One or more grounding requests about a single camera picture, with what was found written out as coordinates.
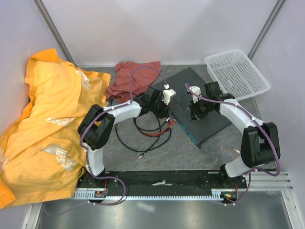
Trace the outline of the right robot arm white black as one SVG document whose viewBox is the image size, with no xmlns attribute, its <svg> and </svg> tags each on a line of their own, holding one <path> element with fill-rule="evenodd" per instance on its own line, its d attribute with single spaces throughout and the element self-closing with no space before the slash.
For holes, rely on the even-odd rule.
<svg viewBox="0 0 305 229">
<path fill-rule="evenodd" d="M 243 108 L 230 93 L 223 93 L 218 82 L 205 84 L 206 96 L 200 88 L 185 84 L 193 96 L 196 111 L 203 114 L 216 111 L 226 117 L 241 133 L 240 155 L 223 166 L 224 172 L 218 176 L 222 187 L 235 183 L 235 177 L 245 176 L 252 171 L 263 171 L 273 177 L 280 174 L 280 146 L 277 126 L 266 123 Z"/>
</svg>

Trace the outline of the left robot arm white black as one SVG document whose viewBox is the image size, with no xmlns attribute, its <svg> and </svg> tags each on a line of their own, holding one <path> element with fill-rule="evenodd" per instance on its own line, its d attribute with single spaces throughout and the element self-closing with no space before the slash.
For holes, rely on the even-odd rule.
<svg viewBox="0 0 305 229">
<path fill-rule="evenodd" d="M 160 91 L 149 87 L 145 92 L 134 95 L 125 103 L 109 107 L 93 105 L 80 126 L 80 146 L 86 151 L 86 169 L 90 172 L 88 182 L 93 187 L 101 187 L 105 177 L 103 163 L 103 148 L 109 140 L 112 128 L 119 122 L 130 118 L 137 118 L 149 112 L 158 118 L 169 116 L 171 98 L 176 95 L 173 89 Z"/>
</svg>

